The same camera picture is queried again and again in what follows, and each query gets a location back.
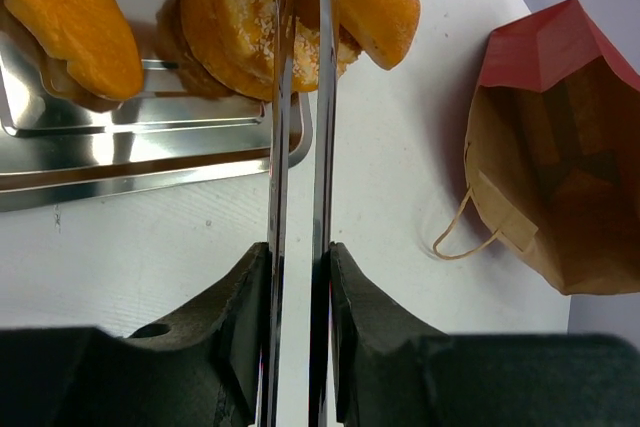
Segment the sugared round fake bun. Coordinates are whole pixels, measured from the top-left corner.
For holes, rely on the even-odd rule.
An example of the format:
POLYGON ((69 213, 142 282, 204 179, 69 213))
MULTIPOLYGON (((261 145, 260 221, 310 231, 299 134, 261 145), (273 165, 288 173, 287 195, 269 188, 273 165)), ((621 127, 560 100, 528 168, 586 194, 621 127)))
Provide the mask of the sugared round fake bun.
MULTIPOLYGON (((295 0, 293 92, 317 90, 320 60, 319 0, 295 0)), ((195 59, 229 89, 271 101, 274 75, 276 0, 179 0, 181 26, 195 59)), ((339 28, 337 74, 342 76, 362 49, 339 28)))

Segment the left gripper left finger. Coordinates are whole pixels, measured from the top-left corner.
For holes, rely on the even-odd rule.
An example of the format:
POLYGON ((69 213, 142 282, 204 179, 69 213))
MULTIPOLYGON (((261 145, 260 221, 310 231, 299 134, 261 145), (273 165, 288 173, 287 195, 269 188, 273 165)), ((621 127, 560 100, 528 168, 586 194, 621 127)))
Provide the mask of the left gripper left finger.
POLYGON ((3 330, 2 425, 253 424, 267 263, 267 244, 253 244, 218 282, 129 337, 3 330))

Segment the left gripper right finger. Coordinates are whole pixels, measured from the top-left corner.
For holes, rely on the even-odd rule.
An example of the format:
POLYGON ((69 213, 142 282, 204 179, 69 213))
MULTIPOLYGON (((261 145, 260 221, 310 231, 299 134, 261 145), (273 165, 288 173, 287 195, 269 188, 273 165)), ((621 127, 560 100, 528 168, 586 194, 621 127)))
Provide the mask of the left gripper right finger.
POLYGON ((639 353, 601 334, 448 335, 328 252, 346 426, 635 426, 639 353))

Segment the red brown paper bag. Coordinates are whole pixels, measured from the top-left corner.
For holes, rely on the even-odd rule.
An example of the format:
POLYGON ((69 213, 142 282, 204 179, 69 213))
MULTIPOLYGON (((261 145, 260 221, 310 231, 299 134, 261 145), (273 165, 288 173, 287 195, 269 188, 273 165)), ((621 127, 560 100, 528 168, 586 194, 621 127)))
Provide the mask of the red brown paper bag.
POLYGON ((466 193, 565 295, 639 289, 639 76, 578 0, 495 29, 471 102, 466 193))

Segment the metal tongs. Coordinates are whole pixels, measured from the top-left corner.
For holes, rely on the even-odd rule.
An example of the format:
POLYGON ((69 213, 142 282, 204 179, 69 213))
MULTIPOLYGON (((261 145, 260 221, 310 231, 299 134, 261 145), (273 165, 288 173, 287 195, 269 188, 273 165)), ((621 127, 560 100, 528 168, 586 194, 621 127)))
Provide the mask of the metal tongs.
POLYGON ((275 0, 268 204, 268 311, 260 426, 329 420, 330 237, 338 65, 338 0, 320 0, 319 83, 312 150, 289 164, 295 0, 275 0))

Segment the long orange fake loaf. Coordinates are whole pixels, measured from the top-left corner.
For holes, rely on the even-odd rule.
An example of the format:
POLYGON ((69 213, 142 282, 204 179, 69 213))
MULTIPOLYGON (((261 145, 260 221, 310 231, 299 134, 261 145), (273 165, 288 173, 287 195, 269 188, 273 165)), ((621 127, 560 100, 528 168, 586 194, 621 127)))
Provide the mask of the long orange fake loaf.
POLYGON ((141 92, 142 62, 116 0, 3 0, 46 54, 89 92, 124 101, 141 92))

